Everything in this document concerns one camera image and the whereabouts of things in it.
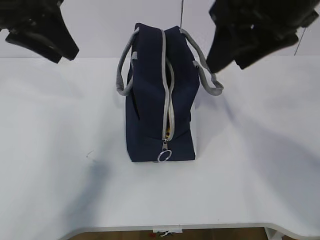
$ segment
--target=zipper pull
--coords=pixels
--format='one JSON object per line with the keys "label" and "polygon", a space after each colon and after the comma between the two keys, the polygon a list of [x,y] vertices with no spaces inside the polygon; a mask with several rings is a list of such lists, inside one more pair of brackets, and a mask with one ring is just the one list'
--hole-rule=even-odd
{"label": "zipper pull", "polygon": [[163,141],[163,145],[162,145],[162,151],[167,151],[168,150],[168,140],[164,140]]}
{"label": "zipper pull", "polygon": [[[166,157],[165,160],[161,161],[160,158],[166,153],[168,153],[169,156]],[[172,156],[172,151],[168,150],[168,139],[165,139],[165,140],[163,140],[163,144],[162,144],[162,152],[158,156],[158,162],[164,163],[164,162],[168,161],[171,158],[171,156]]]}

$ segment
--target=bag handle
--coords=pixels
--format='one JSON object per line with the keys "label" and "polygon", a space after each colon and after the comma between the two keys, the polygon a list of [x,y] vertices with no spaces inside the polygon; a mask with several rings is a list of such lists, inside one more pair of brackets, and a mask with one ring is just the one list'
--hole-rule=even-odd
{"label": "bag handle", "polygon": [[[132,45],[134,43],[134,40],[135,40],[137,34],[139,33],[139,31],[140,31],[140,28],[137,27],[136,30],[133,32],[132,36],[130,37],[129,42],[127,43],[127,45],[125,46],[125,48],[123,50],[123,53],[122,53],[121,58],[119,60],[118,68],[116,71],[116,90],[121,96],[125,96],[125,97],[129,95],[129,93],[132,89],[134,76],[132,75],[129,83],[125,87],[124,79],[122,77],[121,72],[122,72],[122,68],[125,63],[125,59],[129,53],[130,48],[132,47]],[[134,60],[137,60],[137,59],[138,59],[138,53],[135,51],[132,53],[131,60],[130,60],[132,70],[134,69]]]}
{"label": "bag handle", "polygon": [[199,58],[200,58],[200,63],[202,65],[203,68],[207,69],[208,72],[211,75],[211,82],[214,84],[215,87],[210,87],[209,83],[207,81],[206,78],[206,74],[205,71],[203,70],[203,68],[201,67],[201,65],[197,62],[197,61],[193,61],[194,66],[198,69],[199,71],[199,77],[200,77],[200,82],[203,86],[203,88],[210,94],[213,96],[219,96],[222,94],[223,90],[224,90],[224,86],[217,81],[217,77],[216,74],[212,73],[208,67],[208,64],[206,62],[206,58],[204,53],[201,51],[201,48],[199,47],[199,45],[196,43],[196,41],[190,36],[190,34],[180,28],[180,33],[183,34],[185,36],[185,38],[188,40],[188,42],[193,46],[193,48],[195,49],[195,51],[198,53]]}

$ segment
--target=zipper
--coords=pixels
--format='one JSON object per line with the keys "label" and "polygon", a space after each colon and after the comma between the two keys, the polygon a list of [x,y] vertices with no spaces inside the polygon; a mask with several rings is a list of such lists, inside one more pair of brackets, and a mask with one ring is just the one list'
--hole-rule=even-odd
{"label": "zipper", "polygon": [[[163,125],[162,125],[162,151],[159,154],[157,160],[158,162],[166,162],[170,159],[172,156],[172,151],[168,148],[168,142],[170,142],[175,134],[175,112],[174,112],[174,106],[172,103],[172,92],[175,87],[175,73],[174,69],[169,61],[169,59],[166,57],[166,34],[165,31],[161,30],[162,32],[162,83],[165,91],[165,99],[164,99],[164,109],[163,109]],[[168,87],[167,83],[167,76],[166,76],[166,65],[169,68],[170,76],[171,76],[171,84],[170,87]],[[160,158],[168,153],[168,157],[161,161]]]}

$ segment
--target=table surface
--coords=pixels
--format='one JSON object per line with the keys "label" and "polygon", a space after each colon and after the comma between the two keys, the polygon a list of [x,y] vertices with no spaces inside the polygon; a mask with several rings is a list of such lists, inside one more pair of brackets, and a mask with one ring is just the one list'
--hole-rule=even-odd
{"label": "table surface", "polygon": [[0,59],[0,239],[159,226],[320,238],[320,56],[229,66],[222,96],[196,97],[197,160],[165,164],[128,157],[118,60]]}

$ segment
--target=bag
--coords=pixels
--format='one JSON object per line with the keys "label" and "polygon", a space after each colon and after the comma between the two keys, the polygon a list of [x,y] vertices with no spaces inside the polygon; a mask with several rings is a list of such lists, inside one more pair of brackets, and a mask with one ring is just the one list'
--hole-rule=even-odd
{"label": "bag", "polygon": [[[205,90],[218,96],[224,87],[215,74],[210,87],[204,70],[195,60],[187,41],[209,70],[206,59],[191,36],[178,26],[163,31],[141,23],[120,58],[116,89],[126,96],[126,147],[132,162],[195,160],[191,135],[191,108],[200,81]],[[122,68],[131,50],[127,86]]]}

